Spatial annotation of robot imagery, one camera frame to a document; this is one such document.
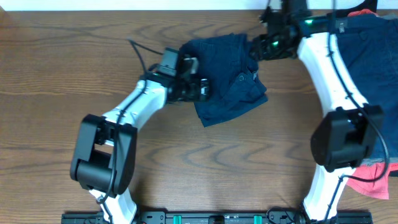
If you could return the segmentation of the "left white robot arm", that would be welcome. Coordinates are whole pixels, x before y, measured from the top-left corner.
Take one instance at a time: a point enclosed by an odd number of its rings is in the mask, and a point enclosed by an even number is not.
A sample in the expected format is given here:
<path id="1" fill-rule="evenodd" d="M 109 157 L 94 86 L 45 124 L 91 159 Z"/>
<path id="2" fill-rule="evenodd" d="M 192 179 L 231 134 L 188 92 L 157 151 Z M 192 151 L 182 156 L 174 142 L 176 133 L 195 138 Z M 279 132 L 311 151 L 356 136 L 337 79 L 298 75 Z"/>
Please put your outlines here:
<path id="1" fill-rule="evenodd" d="M 86 115 L 80 124 L 70 177 L 92 194 L 102 211 L 82 223 L 133 223 L 137 205 L 128 185 L 136 160 L 137 134 L 166 103 L 208 99 L 206 78 L 145 72 L 134 91 L 111 111 Z"/>

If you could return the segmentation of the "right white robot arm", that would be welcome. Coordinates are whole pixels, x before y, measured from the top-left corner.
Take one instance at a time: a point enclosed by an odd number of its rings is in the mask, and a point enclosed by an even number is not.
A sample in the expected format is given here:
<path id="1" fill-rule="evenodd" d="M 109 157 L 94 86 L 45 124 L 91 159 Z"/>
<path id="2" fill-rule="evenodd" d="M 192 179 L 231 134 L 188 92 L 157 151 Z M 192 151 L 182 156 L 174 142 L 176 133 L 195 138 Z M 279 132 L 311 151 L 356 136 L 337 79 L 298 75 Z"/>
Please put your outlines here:
<path id="1" fill-rule="evenodd" d="M 266 10 L 260 22 L 267 33 L 256 37 L 250 55 L 257 61 L 297 58 L 307 69 L 323 118 L 310 139 L 315 173 L 293 223 L 371 223 L 369 212 L 339 211 L 344 187 L 382 139 L 383 112 L 370 105 L 354 84 L 338 49 L 335 22 L 308 11 Z"/>

